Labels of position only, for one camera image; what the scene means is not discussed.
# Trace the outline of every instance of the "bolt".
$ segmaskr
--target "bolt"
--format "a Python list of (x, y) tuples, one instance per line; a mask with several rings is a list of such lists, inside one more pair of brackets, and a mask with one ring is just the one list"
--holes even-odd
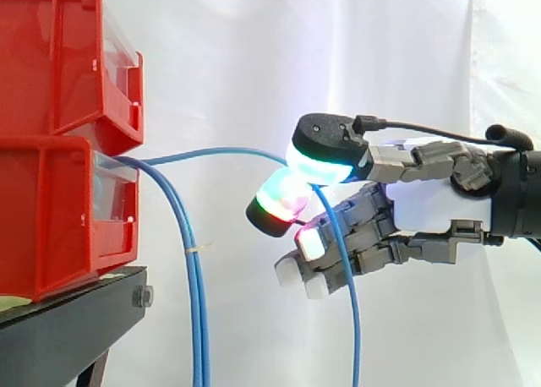
[(150, 308), (154, 302), (153, 286), (138, 286), (134, 291), (134, 307)]

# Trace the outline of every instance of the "blue wire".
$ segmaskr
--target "blue wire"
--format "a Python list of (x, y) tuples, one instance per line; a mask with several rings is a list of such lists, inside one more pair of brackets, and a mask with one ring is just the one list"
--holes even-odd
[[(138, 161), (131, 157), (119, 156), (118, 161), (121, 161), (125, 165), (138, 168), (148, 174), (158, 186), (161, 188), (163, 193), (166, 195), (169, 204), (172, 207), (175, 218), (178, 222), (178, 228), (181, 232), (183, 239), (183, 246), (185, 249), (195, 248), (194, 234), (189, 224), (188, 217), (184, 214), (185, 209), (183, 207), (180, 198), (178, 197), (177, 192), (167, 181), (167, 179), (154, 167), (147, 165), (143, 161)], [(203, 357), (203, 337), (202, 337), (202, 326), (201, 326), (201, 305), (199, 295), (201, 293), (199, 289), (199, 281), (197, 278), (197, 264), (196, 253), (186, 253), (186, 268), (188, 272), (188, 283), (189, 283), (189, 295), (190, 295), (190, 309), (191, 309), (191, 318), (192, 318), (192, 349), (194, 357), (194, 375), (193, 375), (193, 386), (194, 387), (204, 387), (203, 385), (203, 366), (204, 361)]]
[[(190, 242), (195, 247), (197, 243), (195, 242), (195, 236), (194, 236), (194, 231), (192, 229), (192, 226), (189, 224), (188, 212), (186, 211), (184, 204), (180, 200), (180, 197), (178, 196), (178, 192), (174, 188), (172, 183), (167, 179), (167, 177), (163, 175), (162, 177), (164, 181), (167, 183), (167, 185), (170, 187), (170, 189), (172, 190), (173, 195), (175, 196), (175, 199), (177, 200), (178, 205), (180, 206), (180, 209), (185, 217), (185, 220), (188, 222), (188, 232), (189, 232)], [(210, 336), (209, 336), (208, 314), (207, 314), (207, 307), (206, 307), (205, 280), (203, 278), (203, 270), (201, 269), (199, 253), (192, 252), (190, 254), (194, 256), (195, 273), (197, 275), (196, 276), (197, 287), (199, 291), (199, 306), (200, 306), (199, 319), (201, 323), (201, 351), (202, 351), (201, 364), (202, 364), (202, 374), (203, 374), (203, 387), (210, 387)]]
[(145, 163), (155, 166), (155, 165), (164, 165), (166, 163), (172, 163), (174, 161), (186, 161), (187, 159), (193, 159), (200, 156), (212, 156), (212, 155), (254, 155), (261, 156), (271, 161), (276, 161), (284, 166), (287, 166), (287, 163), (281, 157), (272, 155), (271, 153), (265, 152), (264, 150), (257, 150), (251, 148), (236, 148), (236, 147), (222, 147), (222, 148), (207, 148), (192, 150), (190, 152), (178, 153), (176, 155), (155, 157), (153, 159), (143, 160)]
[[(176, 155), (156, 157), (153, 159), (147, 159), (144, 162), (149, 165), (160, 165), (165, 163), (171, 163), (174, 161), (185, 161), (187, 159), (192, 159), (200, 156), (208, 155), (256, 155), (261, 156), (266, 159), (276, 161), (281, 163), (284, 166), (287, 166), (287, 162), (281, 157), (272, 155), (271, 153), (265, 152), (263, 150), (250, 149), (250, 148), (236, 148), (236, 147), (221, 147), (221, 148), (209, 148), (201, 150), (193, 150), (186, 153), (180, 153)], [(338, 225), (338, 220), (336, 214), (329, 204), (329, 201), (323, 194), (323, 192), (317, 187), (313, 186), (315, 193), (319, 197), (322, 205), (325, 207), (325, 211), (329, 216), (329, 221), (332, 226), (332, 230), (336, 237), (336, 242), (338, 245), (338, 250), (340, 251), (340, 256), (342, 258), (342, 263), (346, 272), (347, 288), (349, 290), (349, 296), (351, 299), (352, 305), (352, 316), (353, 316), (353, 332), (354, 332), (354, 347), (353, 347), (353, 377), (352, 377), (352, 387), (358, 387), (360, 381), (360, 365), (361, 365), (361, 320), (358, 309), (358, 300), (357, 292), (355, 289), (355, 281), (353, 280), (352, 268), (347, 257), (347, 248), (344, 242), (344, 236), (342, 230)]]
[(353, 314), (353, 331), (354, 331), (354, 343), (353, 343), (353, 382), (352, 386), (357, 387), (360, 380), (360, 363), (361, 363), (361, 319), (358, 309), (358, 300), (357, 300), (357, 291), (355, 290), (355, 282), (353, 281), (353, 272), (352, 266), (349, 263), (349, 258), (347, 257), (347, 248), (344, 241), (344, 236), (342, 235), (342, 230), (338, 224), (335, 211), (332, 209), (329, 204), (329, 200), (321, 191), (321, 188), (318, 186), (312, 186), (317, 196), (320, 198), (321, 203), (327, 211), (329, 216), (329, 222), (332, 226), (332, 231), (335, 233), (336, 241), (338, 243), (338, 250), (340, 251), (340, 257), (342, 258), (342, 263), (344, 264), (344, 270), (346, 271), (347, 279), (347, 289), (349, 290), (349, 297), (352, 302), (352, 314)]

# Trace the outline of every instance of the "red storage bin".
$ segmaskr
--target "red storage bin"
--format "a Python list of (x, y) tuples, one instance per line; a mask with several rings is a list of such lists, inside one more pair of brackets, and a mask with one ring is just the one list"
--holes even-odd
[(142, 57), (102, 0), (0, 0), (0, 135), (143, 142)]
[(0, 139), (0, 296), (39, 301), (137, 257), (139, 173), (86, 139)]

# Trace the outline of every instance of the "white backdrop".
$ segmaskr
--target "white backdrop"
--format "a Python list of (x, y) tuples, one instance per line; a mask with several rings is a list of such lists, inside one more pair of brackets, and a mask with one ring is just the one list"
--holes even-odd
[[(107, 1), (145, 56), (146, 139), (136, 156), (212, 145), (283, 154), (297, 119), (313, 111), (469, 131), (470, 0)], [(213, 242), (201, 256), (213, 385), (348, 386), (347, 293), (309, 302), (300, 288), (282, 290), (273, 264), (291, 237), (269, 239), (243, 217), (275, 168), (220, 156), (162, 169), (199, 243)], [(156, 303), (112, 349), (105, 386), (188, 386), (181, 243), (147, 179), (140, 241)], [(522, 385), (486, 256), (469, 252), (457, 266), (414, 262), (357, 279), (362, 386)]]

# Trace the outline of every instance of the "black metal stand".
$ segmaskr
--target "black metal stand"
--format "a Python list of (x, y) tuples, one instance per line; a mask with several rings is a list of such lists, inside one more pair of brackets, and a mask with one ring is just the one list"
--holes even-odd
[(0, 313), (0, 386), (98, 387), (107, 352), (145, 316), (146, 268)]

